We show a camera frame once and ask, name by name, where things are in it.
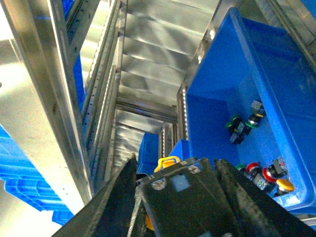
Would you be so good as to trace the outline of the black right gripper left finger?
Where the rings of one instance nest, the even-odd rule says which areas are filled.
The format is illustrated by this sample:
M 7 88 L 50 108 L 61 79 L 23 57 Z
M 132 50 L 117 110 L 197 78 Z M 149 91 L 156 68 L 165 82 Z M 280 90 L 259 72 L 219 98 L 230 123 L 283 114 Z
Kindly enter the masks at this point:
M 125 237 L 135 205 L 135 154 L 54 237 Z

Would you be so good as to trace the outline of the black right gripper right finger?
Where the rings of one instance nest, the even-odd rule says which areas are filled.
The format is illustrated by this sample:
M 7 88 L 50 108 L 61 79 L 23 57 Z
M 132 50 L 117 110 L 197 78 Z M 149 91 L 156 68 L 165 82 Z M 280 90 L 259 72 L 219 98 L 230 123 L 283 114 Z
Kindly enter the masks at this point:
M 316 231 L 289 213 L 225 159 L 214 169 L 244 237 L 314 237 Z

